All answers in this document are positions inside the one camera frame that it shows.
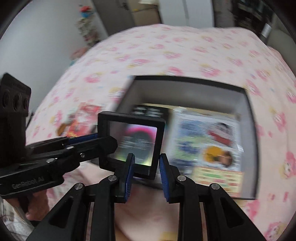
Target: bed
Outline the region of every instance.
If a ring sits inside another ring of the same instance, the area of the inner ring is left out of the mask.
[[[260,179],[257,199],[237,203],[268,241],[276,240],[296,210],[296,78],[278,51],[246,29],[157,24],[111,36],[61,76],[37,109],[27,144],[55,138],[57,127],[82,102],[115,110],[133,75],[203,78],[247,90]],[[83,163],[65,175],[64,184],[48,190],[50,207],[76,182],[93,184],[109,174]],[[167,204],[161,190],[134,185],[128,203],[115,208],[118,230],[129,240],[176,240],[178,205]]]

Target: silver screw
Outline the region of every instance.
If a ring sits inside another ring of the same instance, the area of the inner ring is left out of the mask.
[[[51,163],[51,162],[53,162],[55,160],[55,158],[50,158],[50,159],[48,159],[46,162],[47,163]]]
[[[75,186],[74,186],[74,188],[76,190],[79,190],[79,189],[83,188],[83,184],[82,183],[76,183]]]
[[[117,177],[115,175],[111,175],[108,177],[108,180],[111,181],[111,182],[114,182],[117,180]]]
[[[220,185],[217,184],[217,183],[213,183],[213,184],[211,185],[211,188],[213,188],[214,190],[218,190],[218,189],[220,188]]]
[[[180,182],[183,182],[183,181],[186,180],[186,177],[183,176],[183,175],[180,175],[180,176],[177,177],[177,179],[178,179]]]

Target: door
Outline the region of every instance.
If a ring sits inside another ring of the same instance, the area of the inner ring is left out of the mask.
[[[127,0],[93,0],[109,35],[135,27]]]

